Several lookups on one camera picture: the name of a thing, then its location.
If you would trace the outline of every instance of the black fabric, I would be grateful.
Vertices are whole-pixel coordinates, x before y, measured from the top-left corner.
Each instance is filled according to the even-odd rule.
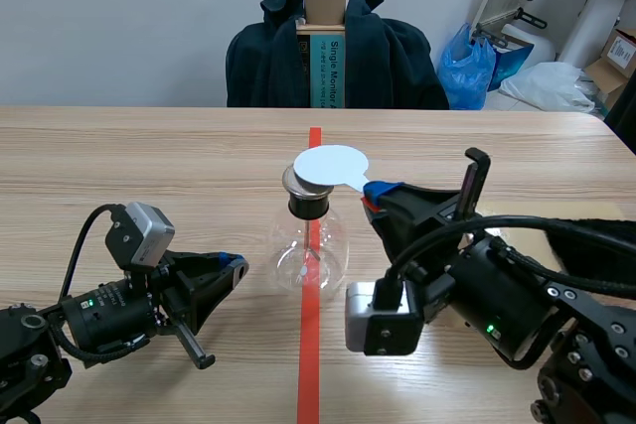
[[[636,222],[630,220],[587,218],[569,222],[636,243]],[[550,247],[570,275],[636,285],[636,257],[589,246],[554,233],[547,233],[547,236]]]
[[[307,102],[296,42],[303,2],[263,0],[263,22],[246,27],[232,40],[226,58],[228,107],[301,107]]]
[[[605,123],[636,154],[636,74],[632,75]]]
[[[383,2],[349,0],[347,107],[449,109],[428,40],[412,25],[374,14]]]
[[[417,28],[383,20],[383,0],[350,0],[346,14],[346,107],[449,109]],[[303,0],[264,0],[263,23],[232,41],[226,60],[228,107],[308,107],[309,86],[296,38]]]

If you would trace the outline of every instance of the blue clamp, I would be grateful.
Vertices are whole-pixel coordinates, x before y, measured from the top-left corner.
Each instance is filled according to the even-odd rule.
[[[227,267],[235,260],[244,260],[244,258],[242,255],[235,255],[235,258],[230,259],[230,255],[228,253],[219,252],[219,265],[221,265],[222,268]]]
[[[363,192],[365,198],[375,207],[379,207],[378,201],[384,194],[390,193],[393,189],[403,186],[404,183],[385,183],[384,181],[371,181],[365,184]]]

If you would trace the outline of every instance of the red tape line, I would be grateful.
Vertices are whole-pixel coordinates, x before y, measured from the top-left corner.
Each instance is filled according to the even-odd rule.
[[[309,147],[322,144],[322,130],[309,129]],[[309,223],[309,246],[320,252],[320,220]],[[297,424],[320,422],[320,262],[309,254],[302,282]]]

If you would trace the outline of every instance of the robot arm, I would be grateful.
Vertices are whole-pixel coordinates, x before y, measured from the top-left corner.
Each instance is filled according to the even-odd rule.
[[[83,240],[102,212],[111,212],[105,242],[124,278],[72,297]],[[170,251],[174,232],[168,218],[151,206],[97,208],[79,234],[60,301],[40,311],[28,304],[0,310],[0,424],[14,417],[40,423],[32,410],[71,378],[59,348],[92,367],[134,353],[156,335],[175,335],[198,369],[215,362],[195,335],[249,265],[242,256],[224,252]],[[63,332],[64,323],[75,343]]]
[[[528,369],[551,346],[538,377],[542,399],[531,405],[538,422],[636,423],[636,314],[586,293],[634,298],[636,289],[551,272],[486,224],[576,232],[631,253],[636,247],[558,220],[479,217],[490,159],[476,149],[467,156],[473,163],[461,191],[365,187],[365,211],[392,267],[376,283],[348,287],[347,348],[413,353],[424,325],[451,306],[514,369]]]

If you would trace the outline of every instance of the black bottle cap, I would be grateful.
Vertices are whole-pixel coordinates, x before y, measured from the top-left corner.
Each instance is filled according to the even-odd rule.
[[[289,193],[289,211],[303,220],[322,217],[329,210],[329,194],[333,186],[310,184],[294,173],[289,166],[282,175],[282,185]]]

